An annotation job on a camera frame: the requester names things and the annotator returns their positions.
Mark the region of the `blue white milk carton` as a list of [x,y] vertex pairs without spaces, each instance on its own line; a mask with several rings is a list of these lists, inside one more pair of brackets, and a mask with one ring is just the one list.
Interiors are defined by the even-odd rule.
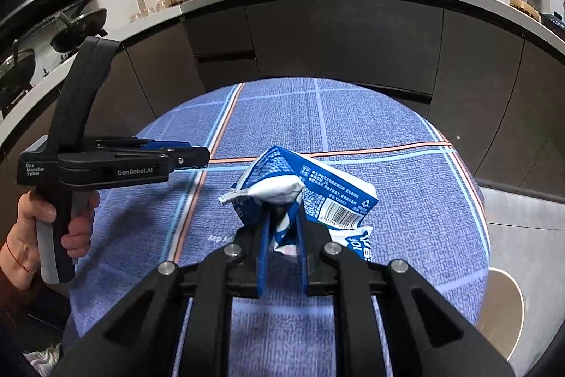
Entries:
[[297,259],[295,220],[301,203],[308,219],[328,228],[332,241],[371,259],[373,229],[362,222],[378,203],[375,188],[326,163],[273,146],[218,201],[232,204],[245,225],[258,219],[263,204],[281,211],[270,247],[287,259]]

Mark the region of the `beige trash bin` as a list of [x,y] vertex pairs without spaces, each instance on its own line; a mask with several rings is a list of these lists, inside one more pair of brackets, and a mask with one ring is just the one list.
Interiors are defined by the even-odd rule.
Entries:
[[490,267],[477,329],[508,361],[521,338],[525,320],[522,290],[508,272]]

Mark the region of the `dark lower kitchen cabinets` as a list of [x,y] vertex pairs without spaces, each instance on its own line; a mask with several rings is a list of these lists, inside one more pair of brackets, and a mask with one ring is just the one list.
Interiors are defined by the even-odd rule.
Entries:
[[228,0],[125,39],[86,130],[133,135],[230,84],[330,78],[419,112],[481,182],[559,197],[564,47],[549,39],[455,0]]

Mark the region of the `blue checked tablecloth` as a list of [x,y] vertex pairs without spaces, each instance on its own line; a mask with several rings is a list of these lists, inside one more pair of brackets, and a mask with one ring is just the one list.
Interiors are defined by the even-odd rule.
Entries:
[[78,335],[158,263],[186,266],[230,243],[257,207],[251,186],[282,170],[299,177],[305,211],[342,245],[380,264],[407,261],[478,319],[490,256],[483,196],[444,135],[388,96],[317,78],[233,84],[133,134],[205,146],[211,162],[102,193],[70,290]]

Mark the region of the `black wok on stove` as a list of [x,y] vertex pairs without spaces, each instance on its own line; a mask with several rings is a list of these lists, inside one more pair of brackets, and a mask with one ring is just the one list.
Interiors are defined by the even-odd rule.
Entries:
[[63,11],[58,11],[55,19],[65,27],[51,41],[51,47],[58,53],[69,53],[78,50],[88,36],[105,36],[107,9],[99,8],[71,19]]

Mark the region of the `round wooden lid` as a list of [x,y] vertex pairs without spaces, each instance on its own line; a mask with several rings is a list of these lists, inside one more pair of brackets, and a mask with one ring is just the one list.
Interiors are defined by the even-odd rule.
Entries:
[[510,0],[508,4],[510,5],[510,7],[516,8],[518,11],[522,11],[523,14],[527,15],[528,17],[533,18],[534,21],[540,22],[539,12],[527,2],[522,0]]

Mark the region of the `dark blue pot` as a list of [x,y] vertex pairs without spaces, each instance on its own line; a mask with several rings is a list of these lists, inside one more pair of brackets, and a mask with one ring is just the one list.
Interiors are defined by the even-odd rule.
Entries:
[[541,24],[548,30],[552,31],[562,41],[565,41],[565,22],[563,19],[554,14],[541,13]]

